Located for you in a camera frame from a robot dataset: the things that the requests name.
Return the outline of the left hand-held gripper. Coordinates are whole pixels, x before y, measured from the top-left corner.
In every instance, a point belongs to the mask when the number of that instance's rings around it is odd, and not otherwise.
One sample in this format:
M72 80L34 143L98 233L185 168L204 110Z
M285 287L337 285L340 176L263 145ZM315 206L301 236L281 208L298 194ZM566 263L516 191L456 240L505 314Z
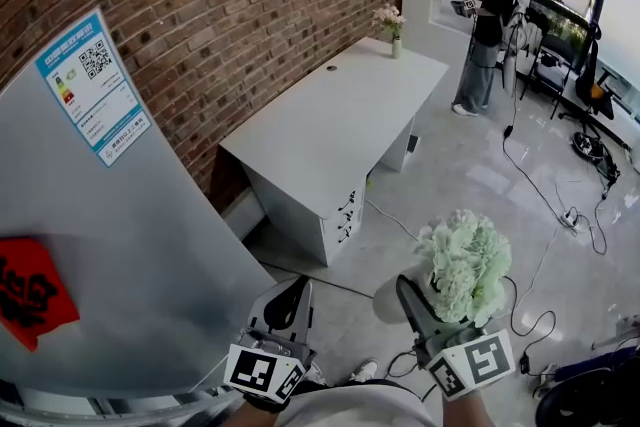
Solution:
M310 279L299 276L276 284L254 302L248 317L251 329L229 347L225 385L275 404L290 398L316 356L306 344L313 292ZM273 334L291 334L291 340Z

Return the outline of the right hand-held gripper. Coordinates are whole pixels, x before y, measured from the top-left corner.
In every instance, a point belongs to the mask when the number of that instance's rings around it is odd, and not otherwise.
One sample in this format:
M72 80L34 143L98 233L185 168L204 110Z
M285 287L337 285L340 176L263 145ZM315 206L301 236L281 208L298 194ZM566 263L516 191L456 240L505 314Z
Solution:
M418 366L431 375L446 401L459 399L515 372L506 329L481 336L476 336L473 329L464 329L445 336L444 324L414 281L401 274L396 278L395 289L413 332L419 336L413 346Z

